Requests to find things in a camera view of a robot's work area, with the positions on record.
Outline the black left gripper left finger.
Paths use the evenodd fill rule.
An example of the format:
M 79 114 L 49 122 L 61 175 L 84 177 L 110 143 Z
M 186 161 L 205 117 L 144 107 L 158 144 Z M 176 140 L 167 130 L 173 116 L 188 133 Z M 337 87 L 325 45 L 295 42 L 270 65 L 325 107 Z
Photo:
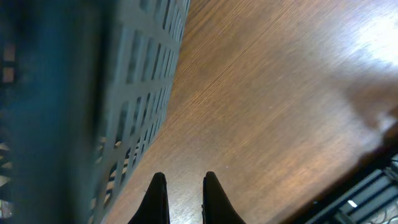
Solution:
M 142 202 L 128 224 L 169 224 L 167 181 L 161 172 L 154 174 Z

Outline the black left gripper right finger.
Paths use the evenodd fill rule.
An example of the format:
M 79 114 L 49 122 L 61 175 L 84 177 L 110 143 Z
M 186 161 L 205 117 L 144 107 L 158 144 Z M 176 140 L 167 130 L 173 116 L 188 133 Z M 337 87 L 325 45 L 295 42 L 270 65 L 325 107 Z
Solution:
M 203 179 L 202 217 L 203 224 L 245 224 L 212 171 Z

